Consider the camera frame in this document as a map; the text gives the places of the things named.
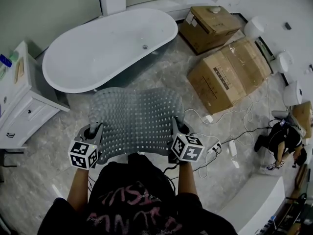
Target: perforated gray mat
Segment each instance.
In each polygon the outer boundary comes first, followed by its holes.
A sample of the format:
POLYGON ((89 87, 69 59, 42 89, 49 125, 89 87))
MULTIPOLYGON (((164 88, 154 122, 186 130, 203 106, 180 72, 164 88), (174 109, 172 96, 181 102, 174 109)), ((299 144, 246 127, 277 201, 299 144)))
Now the perforated gray mat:
POLYGON ((167 156, 170 151, 172 117, 183 125, 182 99, 167 88, 134 91, 107 88, 90 103, 90 132, 103 123, 98 164, 120 154, 151 152, 167 156))

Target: shoe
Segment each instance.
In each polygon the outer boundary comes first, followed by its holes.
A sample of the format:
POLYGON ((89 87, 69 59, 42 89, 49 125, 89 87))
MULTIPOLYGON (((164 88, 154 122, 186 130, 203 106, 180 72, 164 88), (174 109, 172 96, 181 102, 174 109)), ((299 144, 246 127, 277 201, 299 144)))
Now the shoe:
POLYGON ((279 167, 277 167, 275 164, 271 164, 271 165, 268 165, 266 167, 267 170, 274 170, 274 169, 279 169, 279 167))
POLYGON ((258 152, 261 149, 263 141, 264 141, 264 136, 260 135, 254 145, 255 152, 258 152))

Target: cardboard box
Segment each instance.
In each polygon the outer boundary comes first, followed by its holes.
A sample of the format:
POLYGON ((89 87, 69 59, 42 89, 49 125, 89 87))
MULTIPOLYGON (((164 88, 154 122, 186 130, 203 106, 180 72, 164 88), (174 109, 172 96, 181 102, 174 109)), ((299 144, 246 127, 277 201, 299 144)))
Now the cardboard box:
POLYGON ((217 14, 210 11, 211 7, 191 7, 179 29, 197 54, 224 45, 241 27, 223 7, 217 14))
POLYGON ((271 74, 265 58, 249 38, 235 41, 220 51, 231 63, 247 95, 271 74))
POLYGON ((312 136, 312 106, 311 102, 295 105, 292 110, 293 116, 298 120, 299 124, 307 131, 304 139, 312 136))
POLYGON ((301 231, 301 224, 300 223, 294 223, 291 228, 289 229, 287 235, 298 235, 301 231))
POLYGON ((201 60, 188 79, 213 114, 234 106, 258 88, 270 73, 255 44, 243 38, 201 60))

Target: blue bottle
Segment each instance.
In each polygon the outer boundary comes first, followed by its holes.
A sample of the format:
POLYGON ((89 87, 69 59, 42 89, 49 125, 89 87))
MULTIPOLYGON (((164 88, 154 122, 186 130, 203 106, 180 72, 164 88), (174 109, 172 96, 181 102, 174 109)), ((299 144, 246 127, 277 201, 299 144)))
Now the blue bottle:
POLYGON ((4 65, 11 67, 12 66, 12 62, 10 61, 10 59, 6 58, 5 56, 3 56, 2 54, 0 55, 0 61, 4 63, 4 65))

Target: black cable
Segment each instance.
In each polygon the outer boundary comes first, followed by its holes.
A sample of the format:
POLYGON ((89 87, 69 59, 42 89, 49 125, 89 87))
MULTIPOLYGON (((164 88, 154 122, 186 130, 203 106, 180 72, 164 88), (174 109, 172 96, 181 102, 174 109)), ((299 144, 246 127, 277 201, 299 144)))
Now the black cable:
POLYGON ((245 132, 241 133, 241 135, 238 136, 238 137, 236 137, 235 139, 230 139, 230 140, 228 140, 228 141, 223 142, 222 144, 228 143, 228 142, 230 142, 230 141, 232 141, 232 140, 236 140, 236 139, 240 138, 243 134, 245 134, 245 133, 247 133, 247 132, 254 132, 254 131, 256 131, 256 130, 264 130, 264 129, 271 129, 271 127, 256 128, 256 129, 254 129, 253 131, 245 131, 245 132))
POLYGON ((174 170, 174 169, 176 169, 178 165, 179 165, 179 163, 176 164, 174 167, 167 167, 167 168, 163 171, 163 173, 165 174, 165 172, 166 172, 167 170, 174 170))
POLYGON ((222 152, 222 149, 221 149, 221 148, 220 148, 220 150, 221 150, 220 152, 215 151, 215 157, 214 157, 210 162, 208 162, 206 165, 200 166, 198 169, 193 170, 193 172, 195 172, 195 171, 197 171, 197 170, 200 170, 200 169, 203 168, 203 167, 208 166, 210 163, 212 163, 214 160, 216 160, 217 156, 218 156, 219 154, 221 154, 221 152, 222 152))
POLYGON ((271 121, 268 121, 268 126, 270 127, 270 128, 272 128, 272 126, 270 126, 270 124, 269 123, 271 123, 271 122, 273 122, 273 121, 281 121, 281 119, 277 119, 277 118, 274 118, 274 119, 272 119, 271 121))
POLYGON ((90 183, 89 179, 88 179, 88 182, 89 182, 89 184, 90 184, 91 189, 93 189, 92 184, 90 183))
MULTIPOLYGON (((241 133, 238 137, 236 137, 236 138, 234 138, 234 139, 230 139, 230 140, 228 140, 228 141, 225 141, 225 142, 223 142, 223 143, 221 143, 221 144, 223 145, 223 144, 228 143, 228 142, 230 142, 230 141, 232 141, 232 140, 236 140, 236 139, 240 138, 243 134, 245 134, 245 133, 247 133, 247 132, 255 132, 256 130, 264 130, 264 129, 271 129, 271 128, 272 128, 272 127, 268 126, 268 127, 263 127, 263 128, 256 128, 256 129, 254 129, 253 131, 245 131, 245 132, 241 133)), ((219 154, 221 154, 221 152, 222 152, 222 148, 219 147, 219 149, 220 149, 221 151, 220 151, 220 152, 215 151, 215 157, 214 157, 210 162, 208 162, 206 165, 200 166, 198 169, 193 170, 193 172, 195 172, 195 171, 197 171, 197 170, 200 170, 200 169, 203 168, 203 167, 208 166, 210 163, 212 163, 214 160, 216 160, 217 156, 218 156, 219 154)), ((178 166, 178 164, 177 164, 176 166, 174 166, 174 167, 168 167, 168 168, 166 168, 166 169, 164 170, 164 173, 165 173, 167 170, 175 169, 177 166, 178 166)))
POLYGON ((173 182, 172 179, 170 179, 168 176, 165 175, 165 177, 167 177, 167 179, 172 183, 174 193, 176 194, 176 187, 175 187, 175 185, 174 185, 174 182, 173 182))
MULTIPOLYGON (((92 181, 94 181, 89 175, 88 175, 88 177, 92 180, 92 181)), ((94 181, 95 182, 95 181, 94 181)), ((96 183, 96 182, 95 182, 96 183)))

